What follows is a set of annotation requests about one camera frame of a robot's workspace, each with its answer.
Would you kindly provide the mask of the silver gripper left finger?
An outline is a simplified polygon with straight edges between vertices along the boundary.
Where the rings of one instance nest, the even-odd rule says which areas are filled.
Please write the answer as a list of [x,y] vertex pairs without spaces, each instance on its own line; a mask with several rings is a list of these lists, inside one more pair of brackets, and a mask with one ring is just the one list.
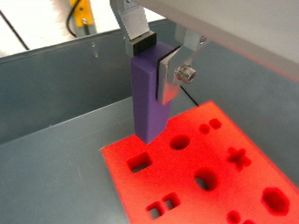
[[157,33],[150,30],[145,7],[131,0],[110,0],[126,41],[126,53],[137,56],[157,44]]

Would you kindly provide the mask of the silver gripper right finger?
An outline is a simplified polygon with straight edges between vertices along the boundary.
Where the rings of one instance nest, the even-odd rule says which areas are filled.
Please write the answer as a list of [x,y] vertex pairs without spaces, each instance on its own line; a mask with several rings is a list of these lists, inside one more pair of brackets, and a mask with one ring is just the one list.
[[159,60],[157,98],[166,105],[179,94],[181,85],[190,84],[197,76],[193,60],[210,41],[193,30],[177,25],[175,39],[181,46]]

